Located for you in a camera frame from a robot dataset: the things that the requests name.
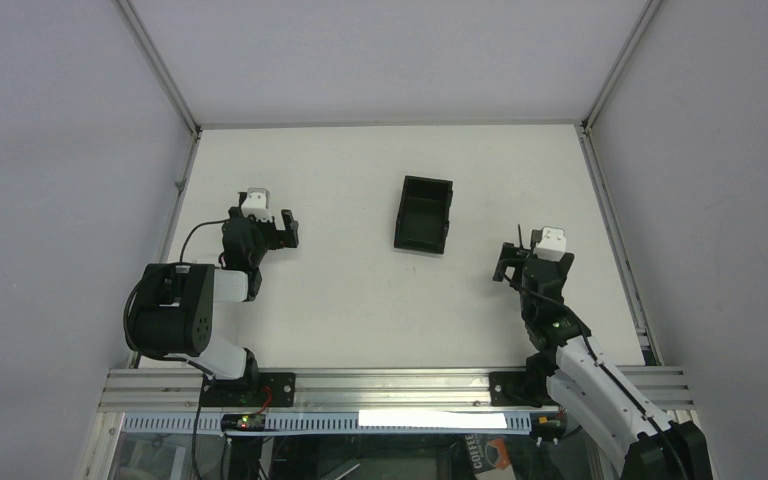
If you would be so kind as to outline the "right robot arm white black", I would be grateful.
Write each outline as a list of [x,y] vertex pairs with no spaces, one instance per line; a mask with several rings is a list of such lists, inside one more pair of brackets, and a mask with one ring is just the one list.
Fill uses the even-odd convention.
[[574,256],[549,259],[530,246],[503,243],[492,279],[519,297],[535,353],[523,371],[494,373],[501,404],[555,405],[572,414],[623,479],[710,479],[707,440],[692,421],[678,422],[613,364],[562,295]]

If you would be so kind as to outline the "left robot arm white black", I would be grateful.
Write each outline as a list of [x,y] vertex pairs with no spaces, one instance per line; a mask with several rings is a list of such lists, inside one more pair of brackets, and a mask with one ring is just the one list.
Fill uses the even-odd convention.
[[214,334],[213,314],[218,303],[254,301],[266,254],[298,246],[298,221],[289,209],[280,215],[282,228],[273,215],[259,219],[251,209],[233,207],[216,223],[222,233],[217,263],[148,264],[123,309],[128,347],[155,361],[186,363],[246,393],[261,391],[255,354]]

